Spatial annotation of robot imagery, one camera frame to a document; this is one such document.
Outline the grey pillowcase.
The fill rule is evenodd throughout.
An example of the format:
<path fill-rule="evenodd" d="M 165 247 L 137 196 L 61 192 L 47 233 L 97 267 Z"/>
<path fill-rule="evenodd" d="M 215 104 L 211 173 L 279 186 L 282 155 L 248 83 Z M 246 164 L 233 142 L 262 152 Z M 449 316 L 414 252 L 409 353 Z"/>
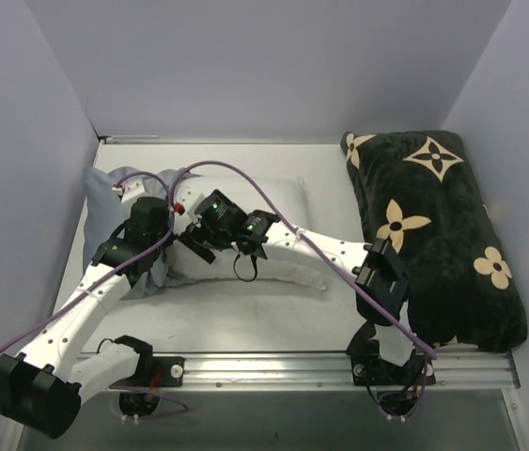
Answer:
<path fill-rule="evenodd" d="M 84 225 L 83 270 L 91 263 L 98 247 L 105 242 L 124 220 L 128 218 L 113 185 L 123 177 L 138 172 L 138 169 L 122 166 L 106 173 L 95 167 L 85 171 L 87 217 Z M 192 284 L 193 279 L 172 268 L 171 253 L 157 260 L 150 272 L 144 274 L 124 297 L 125 300 L 140 299 L 162 292 L 165 288 Z"/>

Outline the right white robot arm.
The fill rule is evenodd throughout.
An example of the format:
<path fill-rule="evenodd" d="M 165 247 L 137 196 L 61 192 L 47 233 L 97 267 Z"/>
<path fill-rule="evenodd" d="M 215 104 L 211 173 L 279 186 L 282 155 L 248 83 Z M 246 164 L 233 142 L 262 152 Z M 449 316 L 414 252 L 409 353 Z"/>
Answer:
<path fill-rule="evenodd" d="M 413 373 L 417 350 L 434 350 L 412 330 L 408 315 L 409 280 L 405 265 L 387 239 L 345 241 L 293 224 L 273 204 L 245 211 L 219 190 L 202 194 L 188 189 L 175 197 L 179 241 L 198 258 L 213 264 L 219 257 L 247 257 L 293 264 L 335 276 L 356 294 L 356 308 L 373 325 L 380 342 L 380 372 L 401 384 Z"/>

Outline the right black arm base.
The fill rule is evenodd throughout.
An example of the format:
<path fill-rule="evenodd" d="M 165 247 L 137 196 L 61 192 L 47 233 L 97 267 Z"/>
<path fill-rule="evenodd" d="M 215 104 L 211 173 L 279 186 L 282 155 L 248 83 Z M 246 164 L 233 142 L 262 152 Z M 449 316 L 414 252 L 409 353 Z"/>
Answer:
<path fill-rule="evenodd" d="M 384 361 L 380 356 L 380 342 L 372 323 L 365 323 L 354 334 L 346 354 L 350 357 L 353 383 L 357 386 L 382 387 L 395 386 L 410 388 L 421 386 L 424 378 L 435 382 L 434 376 L 428 375 L 424 354 L 415 351 L 404 366 Z"/>

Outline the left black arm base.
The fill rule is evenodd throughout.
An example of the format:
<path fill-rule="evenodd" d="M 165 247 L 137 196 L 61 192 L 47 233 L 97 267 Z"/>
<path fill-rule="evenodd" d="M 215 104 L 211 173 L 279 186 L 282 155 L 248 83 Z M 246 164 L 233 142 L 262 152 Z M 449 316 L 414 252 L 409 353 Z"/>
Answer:
<path fill-rule="evenodd" d="M 114 340 L 114 344 L 129 348 L 138 355 L 138 361 L 130 376 L 117 382 L 128 387 L 149 388 L 181 387 L 185 367 L 185 358 L 179 355 L 158 356 L 149 343 L 123 335 Z"/>

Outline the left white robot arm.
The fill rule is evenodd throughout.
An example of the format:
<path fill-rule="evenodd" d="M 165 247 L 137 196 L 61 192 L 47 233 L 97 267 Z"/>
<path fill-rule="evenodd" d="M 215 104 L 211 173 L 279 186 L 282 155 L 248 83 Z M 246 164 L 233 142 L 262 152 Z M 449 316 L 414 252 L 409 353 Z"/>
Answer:
<path fill-rule="evenodd" d="M 93 357 L 78 356 L 112 307 L 162 258 L 171 242 L 169 218 L 165 200 L 135 200 L 55 319 L 16 355 L 0 355 L 1 415 L 55 439 L 99 392 L 119 381 L 150 383 L 153 348 L 138 338 L 123 335 Z"/>

